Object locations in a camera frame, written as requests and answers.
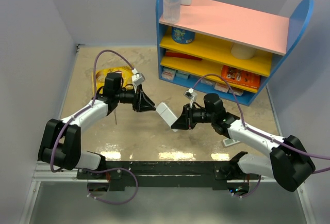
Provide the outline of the yellow Lays chips bag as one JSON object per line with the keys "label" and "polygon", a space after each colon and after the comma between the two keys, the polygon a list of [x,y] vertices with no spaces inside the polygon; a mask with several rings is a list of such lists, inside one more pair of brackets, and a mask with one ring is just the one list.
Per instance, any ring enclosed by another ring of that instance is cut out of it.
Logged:
{"label": "yellow Lays chips bag", "polygon": [[129,66],[96,70],[95,77],[92,74],[92,92],[98,98],[100,95],[113,96],[123,88],[133,90],[132,76]]}

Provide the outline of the blue printed can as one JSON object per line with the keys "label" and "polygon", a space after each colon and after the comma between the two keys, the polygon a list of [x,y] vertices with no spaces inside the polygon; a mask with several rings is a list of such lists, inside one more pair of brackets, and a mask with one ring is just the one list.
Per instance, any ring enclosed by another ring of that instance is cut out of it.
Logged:
{"label": "blue printed can", "polygon": [[182,28],[172,27],[172,39],[179,44],[189,44],[195,39],[195,32]]}

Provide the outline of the tissue pack centre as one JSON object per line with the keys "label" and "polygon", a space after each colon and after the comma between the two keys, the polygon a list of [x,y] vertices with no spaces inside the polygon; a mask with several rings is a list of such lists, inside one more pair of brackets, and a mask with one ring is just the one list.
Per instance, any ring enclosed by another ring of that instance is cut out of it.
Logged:
{"label": "tissue pack centre", "polygon": [[211,81],[209,79],[203,78],[201,79],[201,83],[209,86],[214,86],[216,83],[214,81]]}

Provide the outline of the orange snack package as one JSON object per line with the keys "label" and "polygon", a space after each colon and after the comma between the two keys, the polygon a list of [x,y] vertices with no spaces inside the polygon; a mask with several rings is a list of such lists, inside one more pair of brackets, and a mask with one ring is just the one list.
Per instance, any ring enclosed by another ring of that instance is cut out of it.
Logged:
{"label": "orange snack package", "polygon": [[223,66],[221,76],[229,83],[241,85],[253,89],[258,89],[260,86],[260,76],[248,71],[237,68]]}

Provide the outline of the tissue pack far left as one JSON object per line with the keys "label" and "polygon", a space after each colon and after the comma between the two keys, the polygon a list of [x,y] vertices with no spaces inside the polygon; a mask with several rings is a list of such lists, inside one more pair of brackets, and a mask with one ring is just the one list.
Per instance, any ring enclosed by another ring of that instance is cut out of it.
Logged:
{"label": "tissue pack far left", "polygon": [[169,81],[172,81],[175,78],[175,74],[176,74],[176,70],[175,69],[163,67],[163,71],[161,73],[161,77],[164,78],[164,79],[167,79]]}

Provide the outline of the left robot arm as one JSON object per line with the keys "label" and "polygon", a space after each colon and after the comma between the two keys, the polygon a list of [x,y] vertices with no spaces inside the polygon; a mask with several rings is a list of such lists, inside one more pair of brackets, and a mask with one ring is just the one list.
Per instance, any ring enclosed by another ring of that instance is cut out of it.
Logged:
{"label": "left robot arm", "polygon": [[108,73],[102,90],[81,110],[61,120],[50,119],[43,133],[38,160],[48,163],[51,170],[88,169],[96,179],[106,175],[105,157],[81,149],[81,135],[97,121],[109,116],[118,104],[131,104],[135,112],[155,111],[155,104],[142,89],[144,76],[133,71],[133,87],[123,87],[119,73]]}

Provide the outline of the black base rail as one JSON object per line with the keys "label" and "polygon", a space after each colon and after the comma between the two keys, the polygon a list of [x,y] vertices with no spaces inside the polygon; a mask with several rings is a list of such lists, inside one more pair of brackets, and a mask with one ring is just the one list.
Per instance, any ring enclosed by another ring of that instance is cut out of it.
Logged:
{"label": "black base rail", "polygon": [[103,182],[110,191],[123,191],[127,187],[211,188],[229,190],[244,195],[249,192],[255,174],[230,172],[229,161],[107,161],[111,172],[90,173],[79,170],[77,178],[89,182]]}

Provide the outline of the blue wooden shelf unit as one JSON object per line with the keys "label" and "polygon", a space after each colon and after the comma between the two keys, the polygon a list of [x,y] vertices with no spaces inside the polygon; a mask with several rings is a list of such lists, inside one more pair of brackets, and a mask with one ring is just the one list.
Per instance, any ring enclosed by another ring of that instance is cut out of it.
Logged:
{"label": "blue wooden shelf unit", "polygon": [[[173,25],[162,17],[163,0],[156,0],[158,71],[167,67],[187,72],[188,79],[175,77],[172,83],[204,93],[213,93],[215,89],[198,79],[206,76],[218,81],[224,65],[257,74],[259,88],[242,86],[244,93],[238,96],[240,104],[249,106],[302,39],[313,9],[314,0],[302,0],[290,17],[282,17],[213,0],[192,0],[190,6],[182,6],[176,27],[195,32],[195,39],[189,44],[179,44],[171,37]],[[233,43],[257,51],[251,59],[237,59],[230,53]],[[168,57],[166,50],[202,60]]]}

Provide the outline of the slim white remote control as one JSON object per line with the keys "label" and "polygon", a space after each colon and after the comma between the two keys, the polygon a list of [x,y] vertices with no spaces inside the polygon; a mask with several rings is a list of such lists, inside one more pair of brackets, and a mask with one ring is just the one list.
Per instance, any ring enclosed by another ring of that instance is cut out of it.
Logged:
{"label": "slim white remote control", "polygon": [[236,144],[239,144],[240,141],[234,140],[234,139],[223,139],[223,145],[224,147],[230,147]]}

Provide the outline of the tissue pack far right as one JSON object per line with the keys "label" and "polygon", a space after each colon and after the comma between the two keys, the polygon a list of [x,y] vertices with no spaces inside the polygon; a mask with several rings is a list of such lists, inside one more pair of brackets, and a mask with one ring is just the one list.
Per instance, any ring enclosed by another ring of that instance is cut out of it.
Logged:
{"label": "tissue pack far right", "polygon": [[234,95],[237,95],[237,96],[242,96],[244,93],[244,91],[242,89],[235,88],[235,87],[229,88],[228,92],[233,93]]}

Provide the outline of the teal tissue pack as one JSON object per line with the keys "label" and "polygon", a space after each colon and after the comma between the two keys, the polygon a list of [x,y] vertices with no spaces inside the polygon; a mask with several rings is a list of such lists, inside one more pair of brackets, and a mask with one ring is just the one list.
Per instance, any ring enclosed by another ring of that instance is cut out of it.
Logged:
{"label": "teal tissue pack", "polygon": [[188,79],[190,76],[189,73],[183,72],[183,71],[176,71],[176,77],[182,78],[182,79]]}

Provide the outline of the red flat box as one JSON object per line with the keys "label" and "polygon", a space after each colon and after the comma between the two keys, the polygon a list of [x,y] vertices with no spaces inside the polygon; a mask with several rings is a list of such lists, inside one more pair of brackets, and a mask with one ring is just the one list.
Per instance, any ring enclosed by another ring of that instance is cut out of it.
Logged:
{"label": "red flat box", "polygon": [[166,50],[165,55],[168,57],[177,57],[177,58],[184,58],[184,59],[191,59],[191,60],[198,60],[198,61],[202,60],[199,57],[184,54],[184,53],[173,51],[173,50]]}

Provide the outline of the tissue pack red label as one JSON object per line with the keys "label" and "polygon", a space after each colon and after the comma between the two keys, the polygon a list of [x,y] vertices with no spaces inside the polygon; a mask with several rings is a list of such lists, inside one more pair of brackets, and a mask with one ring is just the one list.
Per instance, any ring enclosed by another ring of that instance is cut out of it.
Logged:
{"label": "tissue pack red label", "polygon": [[214,89],[223,93],[228,93],[229,91],[229,87],[226,84],[221,84],[218,82],[215,83]]}

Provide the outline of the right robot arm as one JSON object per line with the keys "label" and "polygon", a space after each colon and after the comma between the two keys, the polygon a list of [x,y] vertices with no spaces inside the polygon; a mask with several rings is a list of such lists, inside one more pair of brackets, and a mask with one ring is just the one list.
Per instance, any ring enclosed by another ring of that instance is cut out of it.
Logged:
{"label": "right robot arm", "polygon": [[180,117],[174,121],[174,130],[192,130],[198,123],[209,123],[216,133],[245,143],[262,156],[247,152],[235,155],[225,167],[219,168],[226,179],[241,179],[246,174],[273,178],[287,191],[295,191],[316,167],[307,155],[301,141],[295,136],[274,136],[243,123],[243,120],[226,111],[215,93],[204,96],[204,107],[195,103],[183,106]]}

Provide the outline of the wide white remote control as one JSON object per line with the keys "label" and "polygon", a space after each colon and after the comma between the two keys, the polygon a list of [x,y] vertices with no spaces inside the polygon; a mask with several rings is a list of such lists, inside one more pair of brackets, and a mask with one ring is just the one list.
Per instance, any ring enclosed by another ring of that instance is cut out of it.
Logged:
{"label": "wide white remote control", "polygon": [[[158,115],[165,121],[165,123],[171,128],[171,126],[178,119],[176,114],[169,108],[165,102],[161,102],[156,107],[156,112]],[[178,129],[171,128],[174,132],[177,132]]]}

